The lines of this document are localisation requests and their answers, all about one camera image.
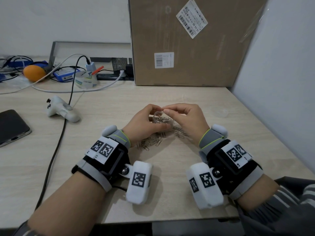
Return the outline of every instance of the cardboard box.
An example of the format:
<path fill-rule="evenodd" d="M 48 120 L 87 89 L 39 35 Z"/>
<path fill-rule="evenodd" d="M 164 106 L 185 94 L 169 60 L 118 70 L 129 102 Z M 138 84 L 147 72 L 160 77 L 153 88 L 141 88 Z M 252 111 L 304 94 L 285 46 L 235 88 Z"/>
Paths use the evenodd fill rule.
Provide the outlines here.
<path fill-rule="evenodd" d="M 265 3 L 129 0 L 136 84 L 232 86 Z"/>

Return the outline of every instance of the red pen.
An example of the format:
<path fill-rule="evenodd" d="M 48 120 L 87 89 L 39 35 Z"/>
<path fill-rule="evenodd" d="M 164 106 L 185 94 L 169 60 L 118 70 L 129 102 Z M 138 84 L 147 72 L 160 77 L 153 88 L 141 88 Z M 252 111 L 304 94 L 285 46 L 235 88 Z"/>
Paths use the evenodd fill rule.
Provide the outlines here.
<path fill-rule="evenodd" d="M 104 68 L 104 66 L 99 67 L 97 70 L 93 71 L 91 75 L 95 75 L 96 73 L 98 73 L 102 68 Z"/>

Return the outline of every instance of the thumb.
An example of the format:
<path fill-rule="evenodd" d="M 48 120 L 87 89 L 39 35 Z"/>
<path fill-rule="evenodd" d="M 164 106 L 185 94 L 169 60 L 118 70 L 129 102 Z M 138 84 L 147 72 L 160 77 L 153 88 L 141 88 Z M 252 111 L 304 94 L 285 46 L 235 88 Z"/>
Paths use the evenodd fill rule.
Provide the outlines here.
<path fill-rule="evenodd" d="M 172 119 L 174 119 L 176 122 L 179 123 L 179 125 L 182 125 L 185 116 L 179 114 L 178 112 L 171 110 L 171 109 L 164 109 L 163 112 L 168 115 L 169 117 L 171 117 Z"/>
<path fill-rule="evenodd" d="M 167 123 L 151 123 L 151 126 L 153 127 L 154 132 L 169 131 L 172 128 L 171 124 Z"/>

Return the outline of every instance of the wrist-mounted tracker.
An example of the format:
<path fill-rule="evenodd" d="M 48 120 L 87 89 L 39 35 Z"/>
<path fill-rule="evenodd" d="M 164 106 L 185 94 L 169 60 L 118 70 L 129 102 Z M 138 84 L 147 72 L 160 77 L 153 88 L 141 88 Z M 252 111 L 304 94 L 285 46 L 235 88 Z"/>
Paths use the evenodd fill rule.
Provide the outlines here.
<path fill-rule="evenodd" d="M 130 178 L 126 193 L 128 202 L 143 204 L 148 197 L 153 165 L 136 161 L 130 165 L 128 148 L 130 142 L 121 130 L 111 125 L 103 130 L 102 136 L 88 149 L 84 158 L 72 169 L 100 183 L 106 192 L 121 176 Z"/>
<path fill-rule="evenodd" d="M 211 147 L 206 145 L 211 148 L 207 163 L 194 164 L 186 171 L 199 209 L 223 204 L 223 194 L 238 199 L 263 175 L 262 168 L 237 141 L 222 137 L 217 142 Z"/>

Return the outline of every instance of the light wood desk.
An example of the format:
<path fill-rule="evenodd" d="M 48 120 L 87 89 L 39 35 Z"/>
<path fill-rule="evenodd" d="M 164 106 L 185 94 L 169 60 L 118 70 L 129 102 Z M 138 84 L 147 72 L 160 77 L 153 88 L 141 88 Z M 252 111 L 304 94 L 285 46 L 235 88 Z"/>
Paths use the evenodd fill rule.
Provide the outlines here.
<path fill-rule="evenodd" d="M 70 83 L 46 82 L 39 87 L 69 90 Z M 40 195 L 46 170 L 57 145 L 63 118 L 47 117 L 46 100 L 54 94 L 33 88 L 1 95 L 0 112 L 14 109 L 33 132 L 0 148 L 0 227 L 17 227 L 32 214 Z M 58 94 L 66 102 L 70 94 Z M 314 179 L 314 175 L 226 88 L 215 87 L 141 87 L 119 81 L 103 91 L 75 93 L 72 105 L 82 120 L 68 123 L 45 198 L 71 175 L 72 167 L 86 149 L 99 138 L 105 126 L 123 128 L 132 116 L 148 103 L 165 106 L 171 103 L 197 103 L 207 122 L 223 125 L 229 138 L 236 139 L 261 164 L 272 178 L 292 176 Z M 220 118 L 218 111 L 227 110 Z M 236 209 L 225 200 L 223 206 L 198 210 L 186 179 L 185 170 L 201 162 L 198 148 L 188 140 L 170 136 L 149 151 L 132 148 L 130 161 L 154 164 L 149 198 L 137 206 L 126 202 L 124 192 L 113 189 L 106 197 L 103 223 L 237 217 Z M 127 186 L 128 180 L 122 182 Z"/>

